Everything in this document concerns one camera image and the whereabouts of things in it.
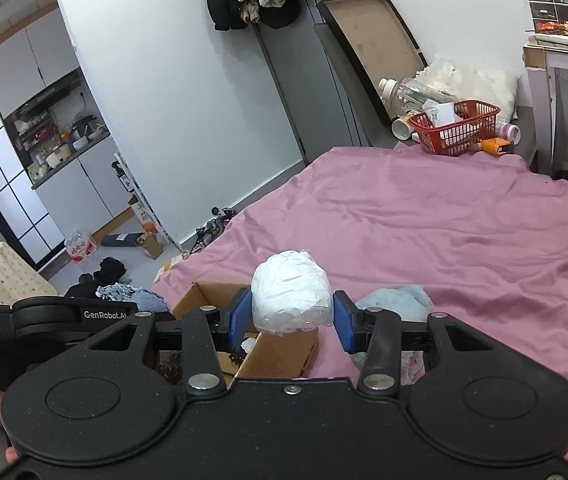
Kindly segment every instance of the blue gripper pad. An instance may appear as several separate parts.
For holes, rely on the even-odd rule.
[[[337,294],[333,294],[334,325],[341,347],[346,352],[355,351],[355,332],[350,320],[350,313]]]
[[[229,348],[239,348],[243,341],[244,334],[253,318],[253,293],[250,289],[241,298],[231,316],[230,328],[228,330]]]

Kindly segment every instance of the white wrapped object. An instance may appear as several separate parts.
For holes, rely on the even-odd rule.
[[[500,68],[468,67],[463,63],[437,58],[415,78],[438,92],[447,92],[459,101],[477,99],[501,108],[497,121],[510,123],[515,111],[519,75]]]
[[[282,335],[333,324],[333,295],[326,272],[308,252],[271,256],[253,274],[253,324]]]

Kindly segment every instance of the white cabinet door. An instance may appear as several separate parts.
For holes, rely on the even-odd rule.
[[[113,218],[78,159],[69,162],[35,191],[64,237],[78,229],[92,234]]]
[[[6,117],[45,88],[26,30],[0,44],[0,113]]]
[[[84,171],[113,216],[119,215],[128,207],[130,193],[124,189],[111,164],[117,151],[115,142],[110,137],[95,144],[90,150],[79,156]]]
[[[79,67],[59,9],[28,25],[26,33],[46,86]]]

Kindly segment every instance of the red plastic basket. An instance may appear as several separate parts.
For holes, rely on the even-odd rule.
[[[409,119],[417,130],[421,146],[429,153],[437,155],[461,155],[474,142],[493,139],[497,136],[497,114],[500,108],[483,101],[459,101],[454,104],[454,112],[463,119],[458,123],[436,128],[426,113]]]

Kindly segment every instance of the pink bed sheet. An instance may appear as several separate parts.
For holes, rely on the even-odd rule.
[[[530,173],[518,156],[333,149],[156,290],[174,304],[195,280],[250,280],[284,250],[309,250],[355,301],[423,285],[436,309],[568,379],[568,182]],[[311,375],[357,377],[332,327]]]

